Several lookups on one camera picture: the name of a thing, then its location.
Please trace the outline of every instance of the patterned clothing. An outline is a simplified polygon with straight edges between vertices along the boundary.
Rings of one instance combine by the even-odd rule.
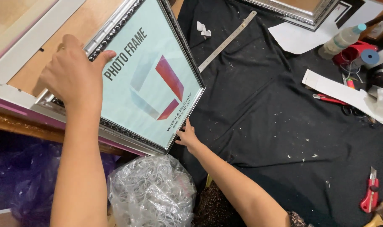
[[[287,213],[290,216],[291,227],[313,227],[306,224],[297,213],[293,211]],[[192,224],[195,227],[246,226],[214,181],[201,193],[200,203]]]

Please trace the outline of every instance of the person's right hand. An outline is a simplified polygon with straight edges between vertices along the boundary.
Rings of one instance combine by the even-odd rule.
[[[64,102],[66,111],[99,111],[102,108],[102,70],[116,56],[113,50],[103,51],[90,62],[81,42],[73,35],[64,35],[62,48],[40,74],[40,80],[53,95]]]
[[[180,137],[181,140],[176,140],[175,143],[184,145],[188,148],[189,152],[193,152],[194,147],[201,144],[198,138],[194,134],[194,127],[190,125],[189,118],[186,119],[186,126],[182,128],[184,132],[177,131],[176,134]]]

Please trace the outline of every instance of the silver frame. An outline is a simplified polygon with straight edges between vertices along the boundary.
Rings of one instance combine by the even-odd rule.
[[[340,0],[321,0],[315,12],[308,12],[276,0],[238,0],[270,11],[276,17],[315,32]]]
[[[108,46],[108,44],[113,40],[116,34],[118,34],[118,32],[125,26],[128,20],[130,20],[131,16],[137,11],[137,9],[143,4],[144,1],[146,0],[125,0],[118,7],[118,9],[112,14],[112,16],[107,20],[107,22],[97,32],[97,34],[87,43],[87,45],[85,45],[84,51],[86,52],[88,59],[90,61],[94,61],[94,59],[98,56],[98,54],[100,54]],[[193,104],[189,112],[186,115],[186,117],[188,117],[192,113],[198,100],[203,94],[205,85],[201,78],[200,71],[192,57],[192,53],[190,52],[189,46],[186,43],[186,39],[184,38],[183,33],[181,32],[181,29],[179,27],[179,24],[177,23],[177,20],[173,15],[169,2],[167,0],[154,0],[154,1],[157,1],[159,3],[162,13],[164,13],[166,20],[168,21],[174,33],[174,36],[176,37],[179,45],[182,47],[184,55],[188,59],[189,65],[194,71],[196,79],[199,82],[199,85],[201,87],[201,89],[197,93],[197,96],[194,98]],[[36,100],[36,104],[65,115],[64,103],[61,100],[57,99],[47,89],[44,90],[38,96]],[[178,129],[180,129],[183,125],[184,123],[179,124]],[[169,149],[171,148],[171,146],[173,145],[174,141],[177,138],[177,136],[174,135],[168,147],[162,147],[102,117],[100,119],[99,128],[104,131],[107,131],[108,133],[112,135],[121,137],[125,139],[126,141],[132,142],[136,145],[145,147],[147,149],[150,149],[151,151],[154,151],[160,154],[167,154],[169,152]]]

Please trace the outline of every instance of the steel ruler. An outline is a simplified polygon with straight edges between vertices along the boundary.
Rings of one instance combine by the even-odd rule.
[[[243,31],[243,29],[246,28],[246,26],[249,24],[249,22],[255,17],[256,15],[256,11],[252,11],[249,16],[244,19],[243,23],[227,38],[225,39],[225,41],[223,43],[221,43],[221,45],[219,45],[219,47],[217,47],[217,49],[214,50],[213,53],[211,53],[209,55],[209,57],[203,61],[203,63],[201,63],[201,65],[198,67],[198,69],[200,70],[200,72],[202,72],[206,67],[207,65],[210,64],[211,61],[214,60],[215,57],[217,57],[217,55],[219,53],[221,53],[221,51],[223,49],[225,49],[225,47],[228,46],[228,44],[234,40],[236,38],[236,36],[239,35],[239,33],[241,33]]]

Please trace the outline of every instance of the red tool handle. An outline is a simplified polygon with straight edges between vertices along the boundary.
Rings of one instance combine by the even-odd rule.
[[[375,183],[372,184],[372,180],[368,179],[368,186],[367,186],[367,194],[366,197],[361,200],[360,203],[360,208],[365,212],[365,213],[370,213],[376,208],[376,204],[378,203],[378,187],[379,187],[379,180],[375,179]],[[372,191],[374,191],[374,195],[372,198],[372,204],[371,204],[371,209],[370,209],[370,201],[371,201],[371,194]]]

